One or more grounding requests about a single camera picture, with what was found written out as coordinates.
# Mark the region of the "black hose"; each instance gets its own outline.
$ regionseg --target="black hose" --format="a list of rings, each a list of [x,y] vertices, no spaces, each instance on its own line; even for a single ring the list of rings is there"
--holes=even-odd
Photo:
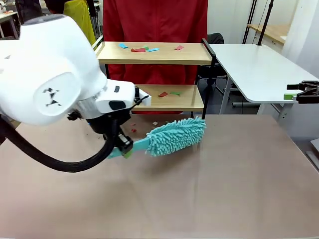
[[[119,133],[119,125],[117,120],[112,122],[112,132],[111,135],[105,141],[105,144],[101,148],[101,150],[96,153],[94,156],[80,161],[80,162],[62,162],[57,159],[54,159],[40,150],[35,148],[32,144],[30,144],[26,139],[24,139],[15,129],[5,122],[0,117],[0,134],[9,139],[14,145],[16,145],[20,150],[22,150],[25,154],[38,161],[39,163],[52,168],[57,171],[68,172],[68,173],[76,173],[88,170],[99,163],[101,163],[104,159],[106,159],[109,154],[112,152],[114,148],[115,138]]]

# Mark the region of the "red cloth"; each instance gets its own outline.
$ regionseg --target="red cloth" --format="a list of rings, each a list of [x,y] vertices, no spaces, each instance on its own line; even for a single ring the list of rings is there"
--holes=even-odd
[[[208,0],[104,0],[105,41],[200,42]],[[109,64],[110,78],[135,84],[194,84],[197,66]]]

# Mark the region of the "logo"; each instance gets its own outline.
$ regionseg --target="logo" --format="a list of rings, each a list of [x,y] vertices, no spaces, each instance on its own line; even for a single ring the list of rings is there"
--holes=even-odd
[[[47,107],[50,106],[50,105],[53,105],[53,104],[58,104],[59,106],[61,106],[58,101],[55,101],[55,100],[53,99],[53,97],[55,96],[55,94],[56,94],[57,92],[59,92],[59,90],[56,90],[56,91],[55,91],[55,90],[53,90],[52,88],[48,88],[48,89],[46,89],[46,90],[43,91],[43,93],[46,93],[46,92],[49,92],[49,93],[50,93],[50,97],[51,97],[51,102],[50,102],[49,104],[46,104]]]

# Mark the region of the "yellow garment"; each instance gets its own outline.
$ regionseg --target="yellow garment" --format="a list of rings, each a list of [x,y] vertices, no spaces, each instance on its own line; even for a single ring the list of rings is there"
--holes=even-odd
[[[72,18],[82,29],[91,46],[95,42],[95,36],[90,19],[88,6],[85,0],[71,0],[64,4],[64,15]]]

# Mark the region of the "white wall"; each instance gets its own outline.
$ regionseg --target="white wall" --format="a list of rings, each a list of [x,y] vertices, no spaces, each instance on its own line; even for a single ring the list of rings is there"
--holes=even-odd
[[[319,78],[318,0],[300,0],[283,55]],[[319,105],[295,104],[284,128],[291,137],[318,138]]]
[[[267,0],[258,0],[252,23],[259,24]],[[275,0],[269,24],[290,23],[298,0]],[[270,0],[264,13],[266,17]],[[219,32],[226,44],[241,44],[252,0],[208,0],[208,33]],[[247,43],[252,42],[252,32]]]

